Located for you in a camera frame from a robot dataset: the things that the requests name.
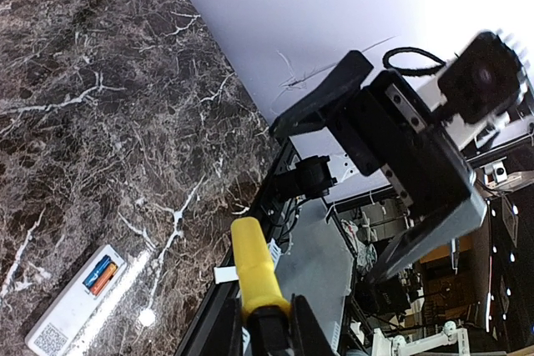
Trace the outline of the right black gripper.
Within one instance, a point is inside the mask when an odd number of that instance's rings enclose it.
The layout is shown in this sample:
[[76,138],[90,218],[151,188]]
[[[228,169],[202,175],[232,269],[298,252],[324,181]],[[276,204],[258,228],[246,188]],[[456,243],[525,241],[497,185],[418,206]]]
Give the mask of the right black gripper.
[[470,168],[415,89],[393,71],[362,85],[372,70],[363,52],[349,51],[313,91],[275,119],[270,135],[288,138],[327,125],[362,175],[382,171],[411,214],[425,218],[388,243],[366,275],[376,284],[477,230],[487,205],[472,195]]

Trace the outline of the white battery cover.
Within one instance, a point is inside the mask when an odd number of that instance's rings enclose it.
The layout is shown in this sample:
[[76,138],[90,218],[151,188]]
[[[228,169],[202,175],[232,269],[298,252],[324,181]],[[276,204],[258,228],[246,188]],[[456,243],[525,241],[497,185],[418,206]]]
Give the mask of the white battery cover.
[[216,284],[230,283],[239,280],[237,268],[235,266],[215,267],[213,271],[214,282]]

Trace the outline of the white remote control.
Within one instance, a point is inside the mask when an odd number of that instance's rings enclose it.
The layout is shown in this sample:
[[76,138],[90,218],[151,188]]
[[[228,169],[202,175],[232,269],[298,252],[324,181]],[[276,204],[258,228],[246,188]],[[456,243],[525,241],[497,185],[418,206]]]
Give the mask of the white remote control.
[[[83,281],[106,255],[111,258],[111,263],[117,264],[118,270],[103,291],[94,296],[83,285]],[[127,262],[111,245],[99,247],[29,331],[25,338],[28,348],[36,355],[64,354],[127,266]]]

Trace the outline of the yellow handled screwdriver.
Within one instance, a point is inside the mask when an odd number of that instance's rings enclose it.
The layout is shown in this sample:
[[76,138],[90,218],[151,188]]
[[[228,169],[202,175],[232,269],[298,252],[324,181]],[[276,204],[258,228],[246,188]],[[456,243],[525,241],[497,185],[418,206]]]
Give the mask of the yellow handled screwdriver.
[[262,228],[256,218],[231,224],[234,263],[241,292],[243,323],[253,355],[287,355],[290,302],[282,295]]

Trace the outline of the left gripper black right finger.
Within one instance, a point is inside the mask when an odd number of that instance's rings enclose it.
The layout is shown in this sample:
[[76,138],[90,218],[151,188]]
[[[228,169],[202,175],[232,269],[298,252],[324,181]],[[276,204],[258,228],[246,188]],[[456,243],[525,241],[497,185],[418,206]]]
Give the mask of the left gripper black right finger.
[[304,295],[293,295],[290,310],[290,337],[297,356],[333,356],[330,342],[324,335]]

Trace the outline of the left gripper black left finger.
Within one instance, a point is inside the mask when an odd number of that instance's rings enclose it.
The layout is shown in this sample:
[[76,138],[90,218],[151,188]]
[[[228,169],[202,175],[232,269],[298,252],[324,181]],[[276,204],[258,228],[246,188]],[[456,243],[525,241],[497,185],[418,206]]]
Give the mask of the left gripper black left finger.
[[242,355],[240,300],[220,293],[206,296],[175,355]]

